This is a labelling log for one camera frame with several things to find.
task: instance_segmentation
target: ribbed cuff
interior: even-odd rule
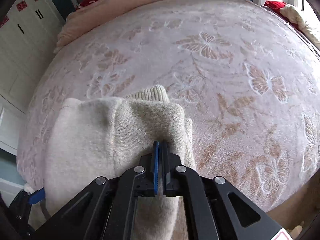
[[[165,88],[162,85],[156,85],[151,88],[140,90],[139,92],[136,92],[134,94],[127,95],[125,98],[146,101],[158,101],[164,103],[170,102],[167,96],[167,92],[165,91]]]

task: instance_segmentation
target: white blanket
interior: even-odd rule
[[[166,140],[181,162],[195,169],[192,121],[170,103],[162,86],[123,98],[65,100],[48,143],[46,204],[52,215],[98,176],[112,179]],[[170,240],[179,198],[139,198],[136,239]]]
[[[302,31],[318,49],[320,49],[319,25],[309,23],[304,13],[291,4],[286,4],[284,8],[280,8],[280,13],[287,17],[291,23],[298,24],[299,30]]]

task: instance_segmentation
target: metal screw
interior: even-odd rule
[[[97,183],[98,185],[105,184],[105,182],[106,182],[106,179],[105,179],[104,177],[97,177],[97,178],[96,178],[96,183]]]
[[[144,167],[142,167],[142,166],[135,166],[134,171],[135,171],[136,173],[144,172]]]
[[[187,170],[187,168],[182,165],[176,167],[177,172],[185,172],[186,170]]]
[[[224,177],[216,177],[214,179],[214,181],[217,183],[217,184],[224,184],[226,182],[226,179]]]

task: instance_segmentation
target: red pillow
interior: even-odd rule
[[[284,19],[287,22],[290,22],[287,17],[284,17],[280,13],[280,8],[283,8],[286,5],[285,2],[278,2],[278,1],[266,1],[264,6],[268,6],[271,10],[273,10],[277,15],[279,15],[282,19]],[[295,27],[296,29],[299,29],[299,26],[296,23],[291,23],[290,24]]]

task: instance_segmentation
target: embossed butterfly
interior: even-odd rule
[[[271,89],[281,103],[284,104],[288,101],[284,78],[282,76],[278,75],[270,77],[269,73],[261,71],[254,65],[244,63],[244,66],[246,67],[247,74],[250,77],[249,84],[253,91],[259,95],[263,95]]]

